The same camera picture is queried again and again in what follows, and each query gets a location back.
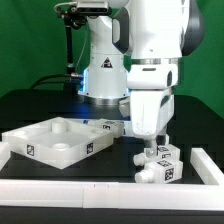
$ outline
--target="green wall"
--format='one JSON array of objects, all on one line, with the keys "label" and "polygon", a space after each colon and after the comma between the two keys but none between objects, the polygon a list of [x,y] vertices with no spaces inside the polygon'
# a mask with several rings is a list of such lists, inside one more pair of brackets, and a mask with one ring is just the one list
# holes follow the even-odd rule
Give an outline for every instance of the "green wall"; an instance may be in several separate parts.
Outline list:
[{"label": "green wall", "polygon": [[[64,25],[53,11],[59,2],[0,0],[0,96],[13,89],[27,89],[40,77],[65,72]],[[182,59],[181,85],[175,93],[201,99],[224,118],[224,1],[198,3],[205,18],[206,36],[191,56]],[[75,62],[84,33],[82,28],[74,34]],[[89,47],[78,70],[88,62]]]}]

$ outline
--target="black table surface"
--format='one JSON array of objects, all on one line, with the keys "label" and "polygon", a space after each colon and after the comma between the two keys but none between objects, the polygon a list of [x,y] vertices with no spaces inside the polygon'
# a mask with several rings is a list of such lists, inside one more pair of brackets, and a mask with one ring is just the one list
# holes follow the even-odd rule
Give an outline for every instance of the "black table surface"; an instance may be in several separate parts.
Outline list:
[{"label": "black table surface", "polygon": [[[124,120],[117,106],[84,103],[62,91],[15,90],[0,98],[0,132],[55,117]],[[202,147],[224,170],[224,120],[194,97],[175,96],[175,114],[168,124],[170,143],[181,149],[183,178],[174,182],[203,184],[190,164],[192,147]],[[133,156],[143,141],[116,139],[113,146],[59,170],[12,153],[1,179],[134,182],[141,168]],[[0,207],[1,223],[223,223],[224,212]]]}]

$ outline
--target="black label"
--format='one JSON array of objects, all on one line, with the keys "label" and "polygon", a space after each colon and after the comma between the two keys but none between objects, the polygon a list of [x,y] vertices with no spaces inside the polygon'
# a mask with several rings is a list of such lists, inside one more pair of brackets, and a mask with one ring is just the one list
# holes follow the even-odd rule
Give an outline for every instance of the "black label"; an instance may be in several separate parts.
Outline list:
[{"label": "black label", "polygon": [[169,149],[167,149],[167,148],[165,148],[165,147],[159,147],[159,148],[158,148],[158,151],[160,151],[160,152],[168,152]]},{"label": "black label", "polygon": [[106,60],[104,61],[104,63],[101,66],[102,68],[113,68],[110,59],[107,57]]},{"label": "black label", "polygon": [[171,153],[166,153],[162,155],[162,159],[165,159],[167,157],[171,157]]},{"label": "black label", "polygon": [[110,130],[110,126],[109,125],[103,125],[103,129],[107,129],[107,130]]},{"label": "black label", "polygon": [[168,161],[166,160],[161,160],[159,162],[157,162],[160,166],[163,166],[163,167],[167,167],[167,166],[170,166],[172,165],[172,163],[169,163]]},{"label": "black label", "polygon": [[114,124],[115,122],[113,121],[106,121],[105,124]]},{"label": "black label", "polygon": [[34,156],[34,146],[27,145],[27,154],[30,156]]},{"label": "black label", "polygon": [[173,179],[174,168],[168,169],[165,172],[165,181]]},{"label": "black label", "polygon": [[87,145],[87,154],[93,152],[93,142]]}]

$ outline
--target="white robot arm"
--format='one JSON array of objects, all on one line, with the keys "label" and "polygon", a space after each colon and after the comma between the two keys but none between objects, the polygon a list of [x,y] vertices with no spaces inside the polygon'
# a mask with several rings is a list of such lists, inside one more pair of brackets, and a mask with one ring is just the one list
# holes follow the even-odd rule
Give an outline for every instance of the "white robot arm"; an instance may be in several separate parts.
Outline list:
[{"label": "white robot arm", "polygon": [[[56,5],[59,17],[67,19],[69,26],[78,30],[88,22],[90,28],[90,64],[84,71],[83,88],[79,91],[88,103],[117,105],[129,96],[124,56],[112,43],[112,19],[107,16],[110,7],[121,8],[127,3],[128,0],[78,0]],[[62,7],[68,8],[63,14]]]},{"label": "white robot arm", "polygon": [[190,54],[203,34],[195,0],[130,0],[113,20],[114,45],[132,57],[130,116],[148,157],[157,155],[157,135],[174,114],[178,58]]}]

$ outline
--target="white plastic tray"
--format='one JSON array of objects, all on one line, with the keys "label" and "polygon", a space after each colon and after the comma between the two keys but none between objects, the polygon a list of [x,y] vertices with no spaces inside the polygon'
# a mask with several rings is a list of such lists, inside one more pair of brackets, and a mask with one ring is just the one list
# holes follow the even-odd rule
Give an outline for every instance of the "white plastic tray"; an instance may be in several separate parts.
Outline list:
[{"label": "white plastic tray", "polygon": [[113,133],[64,118],[5,132],[11,151],[64,169],[113,144]]}]

